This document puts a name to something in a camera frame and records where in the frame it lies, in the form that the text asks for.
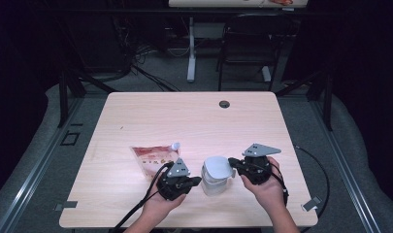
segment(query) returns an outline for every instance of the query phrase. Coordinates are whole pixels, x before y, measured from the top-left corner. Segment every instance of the dark background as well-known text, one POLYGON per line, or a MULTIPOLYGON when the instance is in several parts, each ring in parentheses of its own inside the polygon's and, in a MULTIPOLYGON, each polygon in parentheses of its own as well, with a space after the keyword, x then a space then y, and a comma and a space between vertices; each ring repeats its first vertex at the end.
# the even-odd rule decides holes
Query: dark background
MULTIPOLYGON (((309 10, 347 11, 348 3, 310 1, 309 10)), ((336 59, 334 93, 359 126, 370 167, 393 200, 393 3, 369 4, 351 27, 349 46, 336 59)), ((88 6, 109 5, 97 0, 88 1, 88 6)), ((138 20, 136 29, 150 41, 154 39, 150 32, 158 31, 153 42, 163 50, 165 37, 160 28, 166 21, 159 19, 153 18, 159 22, 156 24, 152 19, 138 20)), ((79 25, 61 28, 51 17, 36 17, 26 1, 0 3, 0 188, 43 119, 48 104, 46 90, 58 83, 65 67, 109 72, 126 69, 126 50, 113 23, 110 17, 86 17, 79 25), (74 44, 63 30, 72 32, 74 44), (87 44, 97 50, 84 50, 87 44)), ((337 21, 303 21, 283 79, 305 78, 326 65, 343 28, 344 24, 337 21)))

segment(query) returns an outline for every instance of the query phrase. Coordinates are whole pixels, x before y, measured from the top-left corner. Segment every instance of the snack bag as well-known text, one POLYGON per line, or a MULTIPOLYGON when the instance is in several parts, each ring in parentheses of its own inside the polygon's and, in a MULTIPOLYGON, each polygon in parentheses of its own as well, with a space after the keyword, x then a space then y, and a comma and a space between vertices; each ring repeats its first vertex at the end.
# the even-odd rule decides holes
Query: snack bag
POLYGON ((137 161, 146 179, 151 181, 163 164, 178 160, 180 156, 179 147, 179 143, 174 143, 170 146, 152 148, 132 147, 132 150, 136 154, 137 161))

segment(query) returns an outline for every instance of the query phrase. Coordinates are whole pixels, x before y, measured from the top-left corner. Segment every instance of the black chair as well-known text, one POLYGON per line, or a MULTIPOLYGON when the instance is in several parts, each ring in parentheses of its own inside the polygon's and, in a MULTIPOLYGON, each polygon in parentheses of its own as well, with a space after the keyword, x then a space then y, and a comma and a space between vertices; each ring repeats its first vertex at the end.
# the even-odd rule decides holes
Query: black chair
POLYGON ((292 25, 290 18, 277 15, 242 14, 231 17, 223 28, 216 65, 216 71, 219 71, 218 90, 226 82, 222 79, 223 64, 256 66, 259 67, 258 72, 264 66, 273 67, 268 88, 271 90, 283 41, 291 32, 292 25))

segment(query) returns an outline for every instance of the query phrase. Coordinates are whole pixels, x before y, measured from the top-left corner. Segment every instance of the table top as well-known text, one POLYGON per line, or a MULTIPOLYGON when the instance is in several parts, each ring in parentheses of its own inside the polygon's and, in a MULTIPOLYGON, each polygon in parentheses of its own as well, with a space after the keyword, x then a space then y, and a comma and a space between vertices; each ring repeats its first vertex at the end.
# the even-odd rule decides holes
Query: table top
MULTIPOLYGON (((112 228, 144 197, 146 180, 131 147, 180 142, 190 177, 201 176, 210 156, 236 157, 251 144, 281 149, 280 164, 289 190, 287 208, 298 226, 317 223, 278 100, 272 92, 117 92, 109 95, 60 218, 65 228, 112 228), (221 108, 220 101, 228 101, 221 108)), ((140 214, 125 223, 129 226, 140 214)), ((227 189, 207 196, 199 184, 158 225, 162 228, 271 226, 266 212, 237 175, 227 189)))
POLYGON ((306 8, 308 0, 293 0, 283 6, 270 0, 169 0, 170 7, 178 8, 306 8))

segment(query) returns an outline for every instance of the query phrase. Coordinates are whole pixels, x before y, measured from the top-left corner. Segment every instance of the table leg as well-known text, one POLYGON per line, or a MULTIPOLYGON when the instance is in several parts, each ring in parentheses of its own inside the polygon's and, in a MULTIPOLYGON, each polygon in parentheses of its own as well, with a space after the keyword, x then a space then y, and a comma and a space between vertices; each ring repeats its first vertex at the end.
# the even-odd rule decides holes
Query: table leg
POLYGON ((264 66, 262 68, 262 76, 264 82, 270 82, 272 80, 271 72, 269 71, 269 66, 264 66))
POLYGON ((193 83, 195 81, 196 56, 195 56, 195 36, 193 33, 193 17, 189 21, 189 66, 187 67, 187 81, 193 83))

